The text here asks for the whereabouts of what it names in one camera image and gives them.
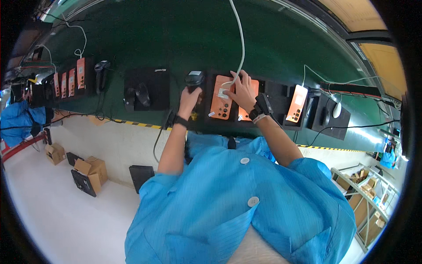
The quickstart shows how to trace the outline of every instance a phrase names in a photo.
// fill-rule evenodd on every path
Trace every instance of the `black computer mouse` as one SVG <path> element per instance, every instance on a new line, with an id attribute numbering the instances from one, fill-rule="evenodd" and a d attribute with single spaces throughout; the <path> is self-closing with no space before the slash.
<path id="1" fill-rule="evenodd" d="M 138 100 L 141 102 L 141 104 L 144 107 L 151 106 L 151 100 L 149 99 L 148 88 L 143 82 L 140 83 L 138 87 L 135 89 L 135 94 Z"/>
<path id="2" fill-rule="evenodd" d="M 327 107 L 324 107 L 321 112 L 321 125 L 326 127 L 330 122 L 330 111 Z"/>
<path id="3" fill-rule="evenodd" d="M 189 93 L 195 91 L 196 87 L 200 86 L 205 80 L 205 73 L 203 71 L 191 71 L 185 77 L 185 84 Z"/>

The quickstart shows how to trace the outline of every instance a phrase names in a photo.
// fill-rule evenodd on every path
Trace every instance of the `wrist strap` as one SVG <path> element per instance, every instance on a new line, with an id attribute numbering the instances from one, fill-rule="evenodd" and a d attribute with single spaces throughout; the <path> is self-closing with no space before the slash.
<path id="1" fill-rule="evenodd" d="M 255 119 L 252 120 L 252 122 L 254 124 L 256 124 L 259 120 L 261 120 L 262 118 L 265 117 L 265 114 L 260 114 L 259 116 L 257 116 Z"/>
<path id="2" fill-rule="evenodd" d="M 173 124 L 181 124 L 186 127 L 186 129 L 189 126 L 189 122 L 186 119 L 181 118 L 178 114 L 174 116 Z"/>

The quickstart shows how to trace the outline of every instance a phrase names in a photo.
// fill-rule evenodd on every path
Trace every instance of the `sticker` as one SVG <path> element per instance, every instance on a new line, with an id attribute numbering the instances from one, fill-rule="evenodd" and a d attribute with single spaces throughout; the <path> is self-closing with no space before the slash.
<path id="1" fill-rule="evenodd" d="M 358 52 L 358 53 L 362 57 L 362 60 L 367 60 L 366 57 L 365 57 L 365 55 L 362 52 Z"/>
<path id="2" fill-rule="evenodd" d="M 200 71 L 191 71 L 188 75 L 200 75 Z"/>
<path id="3" fill-rule="evenodd" d="M 350 44 L 354 47 L 357 52 L 360 52 L 360 48 L 357 46 L 355 42 L 350 42 Z"/>
<path id="4" fill-rule="evenodd" d="M 221 98 L 224 98 L 224 99 L 228 99 L 229 98 L 229 96 L 227 96 L 227 95 L 225 95 L 223 92 L 224 91 L 228 91 L 227 89 L 223 89 L 223 88 L 220 88 L 220 90 L 218 91 L 218 97 L 221 97 Z"/>
<path id="5" fill-rule="evenodd" d="M 295 104 L 301 105 L 303 102 L 303 96 L 296 96 Z"/>

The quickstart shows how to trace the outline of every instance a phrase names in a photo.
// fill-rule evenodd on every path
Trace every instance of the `white computer mouse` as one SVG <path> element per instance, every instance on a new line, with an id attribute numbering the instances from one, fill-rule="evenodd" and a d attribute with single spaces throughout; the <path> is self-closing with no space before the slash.
<path id="1" fill-rule="evenodd" d="M 338 103 L 333 109 L 333 118 L 338 118 L 341 113 L 341 103 Z"/>

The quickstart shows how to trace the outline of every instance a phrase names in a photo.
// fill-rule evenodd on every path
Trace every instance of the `computer mouse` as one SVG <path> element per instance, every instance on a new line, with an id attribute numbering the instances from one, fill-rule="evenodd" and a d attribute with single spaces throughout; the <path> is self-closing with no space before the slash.
<path id="1" fill-rule="evenodd" d="M 321 125 L 326 127 L 330 122 L 330 111 L 327 107 L 324 107 L 321 113 Z"/>
<path id="2" fill-rule="evenodd" d="M 195 91 L 196 87 L 200 86 L 205 80 L 205 73 L 203 71 L 191 71 L 185 77 L 185 84 L 189 93 Z"/>
<path id="3" fill-rule="evenodd" d="M 141 102 L 141 104 L 144 107 L 151 106 L 151 100 L 149 99 L 148 88 L 143 82 L 138 85 L 138 87 L 135 90 L 135 94 L 138 100 Z"/>
<path id="4" fill-rule="evenodd" d="M 338 118 L 341 113 L 341 103 L 335 105 L 333 110 L 333 118 Z"/>

